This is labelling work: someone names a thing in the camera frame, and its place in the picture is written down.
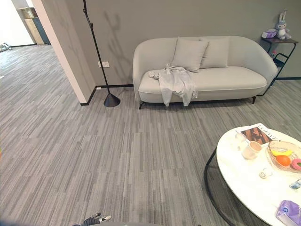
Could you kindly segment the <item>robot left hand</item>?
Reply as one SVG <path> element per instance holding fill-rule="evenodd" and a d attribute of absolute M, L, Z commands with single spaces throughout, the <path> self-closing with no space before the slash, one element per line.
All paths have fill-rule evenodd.
<path fill-rule="evenodd" d="M 89 218 L 85 219 L 82 222 L 82 226 L 92 226 L 92 225 L 97 225 L 100 224 L 102 222 L 106 222 L 111 220 L 112 215 L 105 215 L 102 216 L 102 214 L 100 212 L 95 213 L 94 215 L 90 216 Z"/>

